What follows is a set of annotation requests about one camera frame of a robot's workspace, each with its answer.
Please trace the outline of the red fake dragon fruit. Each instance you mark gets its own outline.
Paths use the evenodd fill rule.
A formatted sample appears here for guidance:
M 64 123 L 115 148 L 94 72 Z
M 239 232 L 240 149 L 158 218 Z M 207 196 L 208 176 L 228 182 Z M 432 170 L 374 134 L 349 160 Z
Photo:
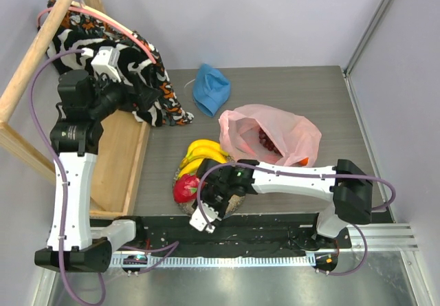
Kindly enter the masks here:
M 194 201 L 197 196 L 200 179 L 192 173 L 182 175 L 173 187 L 173 198 L 176 203 L 183 204 Z

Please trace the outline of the pink plastic bag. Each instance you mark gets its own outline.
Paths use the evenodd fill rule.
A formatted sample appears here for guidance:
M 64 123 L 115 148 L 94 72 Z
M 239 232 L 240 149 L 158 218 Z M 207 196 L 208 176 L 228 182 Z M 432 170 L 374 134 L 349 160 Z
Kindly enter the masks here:
M 226 110 L 219 117 L 219 143 L 234 160 L 258 160 L 280 166 L 313 166 L 318 157 L 319 129 L 306 117 L 267 105 L 244 105 Z M 259 142 L 259 129 L 264 130 L 280 151 L 277 155 Z

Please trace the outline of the orange fake fruit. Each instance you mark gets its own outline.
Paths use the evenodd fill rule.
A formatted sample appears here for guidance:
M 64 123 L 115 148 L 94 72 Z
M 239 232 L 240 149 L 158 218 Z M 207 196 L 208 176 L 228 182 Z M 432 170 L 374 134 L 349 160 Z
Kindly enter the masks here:
M 303 160 L 298 161 L 297 164 L 301 165 L 301 166 L 306 166 L 306 165 L 308 165 L 308 162 L 309 162 L 309 158 L 306 157 Z

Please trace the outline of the single yellow fake banana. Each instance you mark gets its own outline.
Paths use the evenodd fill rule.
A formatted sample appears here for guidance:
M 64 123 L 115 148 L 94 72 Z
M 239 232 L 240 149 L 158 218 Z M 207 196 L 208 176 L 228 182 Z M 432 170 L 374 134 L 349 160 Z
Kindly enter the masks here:
M 196 160 L 189 162 L 187 165 L 185 165 L 185 167 L 183 167 L 183 169 L 180 170 L 177 178 L 180 179 L 185 174 L 190 174 L 190 173 L 196 172 L 203 161 L 204 161 L 203 158 L 199 158 L 199 159 L 196 159 Z

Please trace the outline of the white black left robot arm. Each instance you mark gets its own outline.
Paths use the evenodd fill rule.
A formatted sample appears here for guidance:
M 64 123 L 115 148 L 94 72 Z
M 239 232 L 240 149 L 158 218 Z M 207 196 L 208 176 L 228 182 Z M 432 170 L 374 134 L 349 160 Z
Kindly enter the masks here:
M 102 121 L 119 109 L 139 109 L 160 93 L 138 81 L 128 85 L 115 73 L 91 76 L 82 69 L 62 74 L 57 90 L 58 118 L 49 135 L 56 165 L 54 218 L 47 245 L 35 252 L 34 262 L 56 272 L 103 273 L 122 246 L 141 249 L 146 233 L 137 217 L 118 216 L 98 237 L 92 235 L 90 194 Z

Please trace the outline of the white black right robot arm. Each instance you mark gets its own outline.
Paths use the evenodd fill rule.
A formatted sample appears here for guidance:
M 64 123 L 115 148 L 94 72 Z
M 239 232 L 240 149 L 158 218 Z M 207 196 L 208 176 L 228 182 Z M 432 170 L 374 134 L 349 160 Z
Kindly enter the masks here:
M 373 185 L 349 160 L 318 168 L 277 166 L 255 160 L 227 164 L 204 160 L 196 176 L 200 182 L 190 225 L 200 232 L 214 232 L 233 196 L 270 193 L 303 195 L 328 203 L 311 228 L 291 237 L 300 250 L 330 247 L 348 225 L 368 225 L 372 219 Z

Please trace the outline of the yellow fake banana bunch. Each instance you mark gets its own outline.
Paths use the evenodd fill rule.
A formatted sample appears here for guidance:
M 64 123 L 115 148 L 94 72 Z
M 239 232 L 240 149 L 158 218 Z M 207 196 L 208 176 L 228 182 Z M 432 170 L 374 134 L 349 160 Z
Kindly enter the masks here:
M 203 157 L 218 160 L 220 155 L 224 158 L 229 156 L 228 153 L 221 148 L 221 145 L 218 142 L 208 139 L 198 139 L 188 146 L 186 155 L 181 161 L 179 167 L 183 168 L 191 161 Z

